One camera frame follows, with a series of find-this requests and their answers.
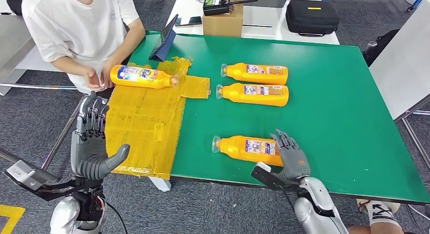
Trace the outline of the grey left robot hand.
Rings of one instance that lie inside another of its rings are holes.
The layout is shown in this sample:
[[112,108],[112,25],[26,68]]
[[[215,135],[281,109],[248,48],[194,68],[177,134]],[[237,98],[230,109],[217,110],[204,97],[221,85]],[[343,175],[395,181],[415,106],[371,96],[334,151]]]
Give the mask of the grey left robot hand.
[[72,133],[70,163],[79,177],[101,180],[126,160],[130,145],[122,144],[108,156],[106,150],[106,114],[109,106],[94,91],[79,105],[76,129]]

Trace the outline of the person's right hand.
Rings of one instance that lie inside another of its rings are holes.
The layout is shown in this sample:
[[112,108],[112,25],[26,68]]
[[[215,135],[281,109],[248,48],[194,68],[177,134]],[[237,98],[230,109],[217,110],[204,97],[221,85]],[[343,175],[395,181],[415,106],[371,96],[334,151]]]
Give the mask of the person's right hand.
[[83,67],[83,77],[85,79],[85,83],[88,88],[94,90],[94,91],[100,91],[103,89],[103,86],[101,86],[99,77],[95,71],[95,69],[84,66]]

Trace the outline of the person's left hand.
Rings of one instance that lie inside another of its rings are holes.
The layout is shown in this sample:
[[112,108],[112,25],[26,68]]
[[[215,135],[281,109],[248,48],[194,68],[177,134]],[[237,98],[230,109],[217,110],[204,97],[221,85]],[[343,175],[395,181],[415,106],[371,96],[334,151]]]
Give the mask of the person's left hand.
[[102,67],[100,81],[104,88],[112,88],[114,83],[110,79],[111,69],[116,65],[114,61],[106,61]]

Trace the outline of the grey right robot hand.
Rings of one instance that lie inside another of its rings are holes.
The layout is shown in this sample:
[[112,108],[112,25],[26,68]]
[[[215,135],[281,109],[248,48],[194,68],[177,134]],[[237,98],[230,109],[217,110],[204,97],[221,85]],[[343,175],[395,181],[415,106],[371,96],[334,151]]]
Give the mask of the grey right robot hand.
[[287,184],[299,184],[301,179],[310,175],[310,165],[298,143],[284,131],[276,129],[271,133],[282,162],[282,170],[274,175]]

